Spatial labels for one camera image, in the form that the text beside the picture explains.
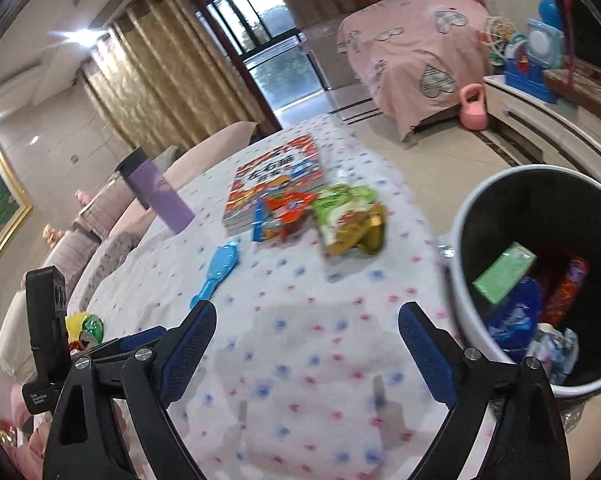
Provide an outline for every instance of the pink blanket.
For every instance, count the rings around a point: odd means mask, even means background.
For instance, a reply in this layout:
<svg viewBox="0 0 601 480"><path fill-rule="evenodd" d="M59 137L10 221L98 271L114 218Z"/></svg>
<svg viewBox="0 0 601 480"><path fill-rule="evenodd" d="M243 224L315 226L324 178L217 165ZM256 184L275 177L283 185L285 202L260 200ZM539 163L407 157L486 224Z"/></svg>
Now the pink blanket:
<svg viewBox="0 0 601 480"><path fill-rule="evenodd" d="M489 63L478 32L486 20L473 0L388 0L343 21L339 50L404 140L459 104L463 86L482 83Z"/></svg>

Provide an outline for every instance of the teddy bear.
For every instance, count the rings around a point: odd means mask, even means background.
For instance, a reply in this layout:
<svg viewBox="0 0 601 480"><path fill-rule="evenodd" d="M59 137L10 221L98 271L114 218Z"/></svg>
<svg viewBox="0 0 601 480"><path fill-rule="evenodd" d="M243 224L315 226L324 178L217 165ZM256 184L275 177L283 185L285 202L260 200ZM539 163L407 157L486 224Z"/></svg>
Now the teddy bear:
<svg viewBox="0 0 601 480"><path fill-rule="evenodd" d="M88 205L88 203L92 201L92 197L90 196L90 194L86 193L81 189L76 191L76 194L74 196L76 197L76 200L78 200L78 203L81 207L85 207L86 205Z"/></svg>
<svg viewBox="0 0 601 480"><path fill-rule="evenodd" d="M45 226L45 229L42 231L42 237L47 240L47 243L53 249L59 240L65 235L65 231L56 231L56 229L52 228L49 224Z"/></svg>

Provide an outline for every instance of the trash can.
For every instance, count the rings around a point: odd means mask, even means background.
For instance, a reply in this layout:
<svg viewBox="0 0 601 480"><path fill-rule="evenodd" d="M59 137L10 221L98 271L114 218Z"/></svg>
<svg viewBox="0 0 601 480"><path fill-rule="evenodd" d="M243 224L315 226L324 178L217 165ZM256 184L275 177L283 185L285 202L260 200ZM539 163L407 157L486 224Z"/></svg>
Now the trash can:
<svg viewBox="0 0 601 480"><path fill-rule="evenodd" d="M578 362L554 395L589 397L601 391L601 185L557 166L511 168L482 183L453 226L450 263L456 315L467 342L491 360L511 362L491 339L483 316L488 301L472 285L512 242L538 254L565 250L589 261L589 275L559 330L574 330Z"/></svg>

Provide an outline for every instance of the ceiling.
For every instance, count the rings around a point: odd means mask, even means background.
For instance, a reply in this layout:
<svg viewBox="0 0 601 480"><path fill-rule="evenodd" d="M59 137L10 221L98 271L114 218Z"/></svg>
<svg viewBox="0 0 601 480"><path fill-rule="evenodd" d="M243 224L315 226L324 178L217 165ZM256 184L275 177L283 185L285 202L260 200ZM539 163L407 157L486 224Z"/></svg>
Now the ceiling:
<svg viewBox="0 0 601 480"><path fill-rule="evenodd" d="M0 40L0 120L70 87L88 49L58 32L103 28L131 0L31 0Z"/></svg>

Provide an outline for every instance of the book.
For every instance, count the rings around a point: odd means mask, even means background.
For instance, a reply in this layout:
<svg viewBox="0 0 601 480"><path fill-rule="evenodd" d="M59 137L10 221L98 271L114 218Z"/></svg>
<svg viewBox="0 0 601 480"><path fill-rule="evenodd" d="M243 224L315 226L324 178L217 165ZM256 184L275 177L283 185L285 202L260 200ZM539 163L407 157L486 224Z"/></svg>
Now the book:
<svg viewBox="0 0 601 480"><path fill-rule="evenodd" d="M286 192L309 192L324 186L318 149L310 135L289 140L236 170L223 215L229 235L247 231L258 200Z"/></svg>

